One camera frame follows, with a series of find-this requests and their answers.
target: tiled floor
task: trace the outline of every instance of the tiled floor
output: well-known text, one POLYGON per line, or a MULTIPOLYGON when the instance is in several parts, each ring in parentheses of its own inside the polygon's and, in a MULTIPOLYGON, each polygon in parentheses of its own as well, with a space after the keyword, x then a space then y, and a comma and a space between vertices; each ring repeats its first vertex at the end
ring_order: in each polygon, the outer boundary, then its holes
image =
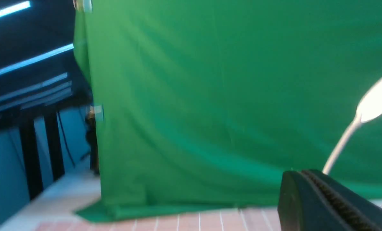
POLYGON ((276 209, 221 210, 112 224, 43 222, 36 231, 280 231, 276 209))

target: table surface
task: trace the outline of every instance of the table surface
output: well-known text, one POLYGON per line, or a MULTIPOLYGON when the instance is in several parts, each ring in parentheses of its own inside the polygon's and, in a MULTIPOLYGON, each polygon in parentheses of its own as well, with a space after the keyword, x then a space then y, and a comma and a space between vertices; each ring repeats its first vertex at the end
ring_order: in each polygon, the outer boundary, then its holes
MULTIPOLYGON (((280 231, 275 208, 230 209, 91 224, 73 214, 100 198, 100 178, 80 165, 0 226, 0 231, 280 231)), ((382 200, 375 201, 382 207, 382 200)))

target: lamp arm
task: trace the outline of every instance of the lamp arm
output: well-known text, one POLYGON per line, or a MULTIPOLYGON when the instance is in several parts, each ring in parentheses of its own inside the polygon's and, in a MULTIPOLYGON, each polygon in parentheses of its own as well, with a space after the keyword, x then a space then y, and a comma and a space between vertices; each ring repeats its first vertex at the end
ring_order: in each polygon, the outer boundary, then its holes
POLYGON ((348 142, 349 138, 361 125, 361 118, 359 116, 356 116, 355 119, 351 122, 351 124, 349 124, 349 126, 346 128, 338 144, 335 146, 328 160, 326 161, 325 166, 322 170, 324 174, 329 174, 330 170, 332 169, 333 165, 335 164, 336 160, 341 154, 342 149, 346 146, 346 143, 348 142))

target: stand leg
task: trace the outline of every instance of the stand leg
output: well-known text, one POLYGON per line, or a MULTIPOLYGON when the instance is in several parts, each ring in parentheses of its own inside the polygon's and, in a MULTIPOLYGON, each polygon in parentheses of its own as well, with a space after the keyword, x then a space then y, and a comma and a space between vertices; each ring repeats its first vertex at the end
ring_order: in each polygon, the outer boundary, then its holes
POLYGON ((62 145, 60 142, 59 124, 57 114, 53 113, 44 117, 46 125, 47 143, 49 145, 50 162, 52 165, 53 181, 58 180, 65 173, 62 158, 62 145))
POLYGON ((29 188, 29 197, 30 200, 33 200, 43 192, 43 179, 41 176, 34 121, 28 121, 25 125, 19 128, 19 131, 24 167, 26 169, 27 186, 29 188))

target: light fixture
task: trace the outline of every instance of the light fixture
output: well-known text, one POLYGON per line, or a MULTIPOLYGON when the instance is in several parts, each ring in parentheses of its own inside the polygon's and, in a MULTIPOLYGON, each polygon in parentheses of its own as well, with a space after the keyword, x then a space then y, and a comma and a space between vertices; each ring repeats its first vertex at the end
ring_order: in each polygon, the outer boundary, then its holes
POLYGON ((27 9, 30 6, 31 6, 30 5, 30 1, 25 1, 25 2, 22 2, 22 3, 16 4, 16 5, 9 6, 9 7, 6 7, 4 9, 1 9, 0 10, 0 18, 3 17, 3 16, 6 16, 8 14, 21 11, 23 9, 27 9))
POLYGON ((333 149, 325 166, 323 173, 329 174, 342 149, 345 147, 349 138, 362 124, 367 123, 382 114, 382 78, 376 82, 365 96, 361 99, 356 109, 356 115, 349 127, 343 133, 338 144, 333 149))
POLYGON ((19 63, 16 63, 16 64, 13 64, 13 65, 4 67, 4 68, 0 69, 0 75, 3 75, 3 74, 6 74, 6 73, 8 73, 8 72, 17 70, 17 69, 19 69, 19 68, 22 68, 22 67, 31 65, 31 64, 33 64, 33 63, 37 63, 37 62, 42 61, 42 60, 45 60, 45 59, 47 59, 47 58, 49 58, 49 57, 53 57, 53 56, 58 55, 58 54, 61 54, 61 53, 63 53, 63 52, 72 50, 73 48, 74 48, 74 45, 73 45, 73 44, 68 44, 68 45, 66 45, 66 46, 57 48, 57 49, 55 49, 55 50, 53 50, 53 51, 46 52, 46 53, 41 54, 41 55, 39 55, 39 56, 30 58, 30 59, 28 59, 28 60, 24 60, 24 61, 21 61, 21 62, 19 62, 19 63))

